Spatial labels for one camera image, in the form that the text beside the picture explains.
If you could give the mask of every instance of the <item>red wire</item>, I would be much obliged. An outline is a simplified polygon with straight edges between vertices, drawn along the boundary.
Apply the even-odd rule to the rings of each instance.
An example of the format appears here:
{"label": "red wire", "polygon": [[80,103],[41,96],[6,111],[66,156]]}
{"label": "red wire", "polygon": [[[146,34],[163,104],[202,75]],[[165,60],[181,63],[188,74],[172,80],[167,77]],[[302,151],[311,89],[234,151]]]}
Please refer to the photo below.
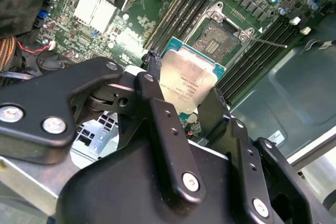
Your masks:
{"label": "red wire", "polygon": [[19,41],[17,42],[17,44],[19,45],[19,47],[20,47],[20,49],[21,49],[22,51],[24,51],[24,52],[30,52],[31,54],[34,54],[34,53],[36,53],[36,52],[43,52],[43,51],[45,51],[46,49],[48,49],[48,48],[50,47],[50,45],[48,45],[48,46],[45,46],[44,48],[36,49],[36,50],[34,50],[34,51],[31,51],[31,50],[29,50],[29,49],[24,48],[24,47],[22,46],[22,44],[21,44]]}

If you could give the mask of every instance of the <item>sticker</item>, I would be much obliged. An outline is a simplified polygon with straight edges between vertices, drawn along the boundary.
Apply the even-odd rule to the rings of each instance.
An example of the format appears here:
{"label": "sticker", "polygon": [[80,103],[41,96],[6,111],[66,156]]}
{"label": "sticker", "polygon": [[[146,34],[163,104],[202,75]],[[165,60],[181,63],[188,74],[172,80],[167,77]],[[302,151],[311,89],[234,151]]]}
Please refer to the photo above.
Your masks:
{"label": "sticker", "polygon": [[281,131],[276,131],[272,136],[268,138],[272,143],[278,145],[285,140],[285,137],[282,135]]}

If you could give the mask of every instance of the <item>silver screw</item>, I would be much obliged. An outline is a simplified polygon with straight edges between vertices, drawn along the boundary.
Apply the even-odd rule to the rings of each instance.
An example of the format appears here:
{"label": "silver screw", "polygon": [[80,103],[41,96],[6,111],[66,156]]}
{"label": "silver screw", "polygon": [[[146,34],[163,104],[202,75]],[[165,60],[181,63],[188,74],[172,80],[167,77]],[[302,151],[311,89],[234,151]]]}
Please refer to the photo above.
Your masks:
{"label": "silver screw", "polygon": [[240,34],[239,39],[240,39],[240,41],[244,42],[245,40],[247,40],[247,36],[245,34]]}
{"label": "silver screw", "polygon": [[43,39],[43,40],[42,40],[42,44],[43,44],[43,45],[47,45],[47,44],[49,44],[49,40],[47,40],[47,39]]}
{"label": "silver screw", "polygon": [[107,63],[106,66],[111,70],[117,70],[118,69],[117,65],[114,64],[113,62]]}
{"label": "silver screw", "polygon": [[270,143],[268,143],[267,141],[265,141],[265,144],[266,144],[266,146],[267,146],[269,149],[272,149],[272,145],[270,145]]}
{"label": "silver screw", "polygon": [[266,205],[260,200],[260,199],[254,199],[253,200],[253,206],[257,210],[258,214],[263,216],[264,218],[267,218],[269,213]]}
{"label": "silver screw", "polygon": [[183,183],[189,191],[197,191],[200,187],[197,178],[191,173],[185,173],[182,176]]}
{"label": "silver screw", "polygon": [[145,74],[145,78],[149,81],[154,81],[153,77],[150,74]]}
{"label": "silver screw", "polygon": [[240,128],[244,128],[243,124],[241,123],[241,121],[237,120],[237,125],[240,127]]}
{"label": "silver screw", "polygon": [[52,117],[43,121],[42,128],[51,134],[61,134],[66,130],[67,126],[62,119]]}
{"label": "silver screw", "polygon": [[0,121],[16,123],[23,118],[23,111],[16,106],[4,106],[0,108]]}

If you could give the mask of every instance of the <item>heatsink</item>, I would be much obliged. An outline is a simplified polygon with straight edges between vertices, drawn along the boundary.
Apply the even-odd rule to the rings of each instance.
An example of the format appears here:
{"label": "heatsink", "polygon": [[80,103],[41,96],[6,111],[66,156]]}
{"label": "heatsink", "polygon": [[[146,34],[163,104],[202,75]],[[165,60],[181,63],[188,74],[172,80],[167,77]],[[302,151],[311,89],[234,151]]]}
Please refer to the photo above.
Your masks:
{"label": "heatsink", "polygon": [[79,0],[74,17],[78,22],[104,33],[116,9],[106,0]]}

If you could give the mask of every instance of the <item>gray plastic panel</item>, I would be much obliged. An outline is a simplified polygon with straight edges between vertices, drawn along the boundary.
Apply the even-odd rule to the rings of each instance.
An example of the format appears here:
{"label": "gray plastic panel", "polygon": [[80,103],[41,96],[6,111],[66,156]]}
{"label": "gray plastic panel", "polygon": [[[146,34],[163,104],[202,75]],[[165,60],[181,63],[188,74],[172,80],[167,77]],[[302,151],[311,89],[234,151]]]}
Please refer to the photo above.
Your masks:
{"label": "gray plastic panel", "polygon": [[[312,38],[336,39],[336,15],[319,25]],[[289,157],[336,125],[336,46],[291,50],[235,106],[252,139],[278,144]]]}

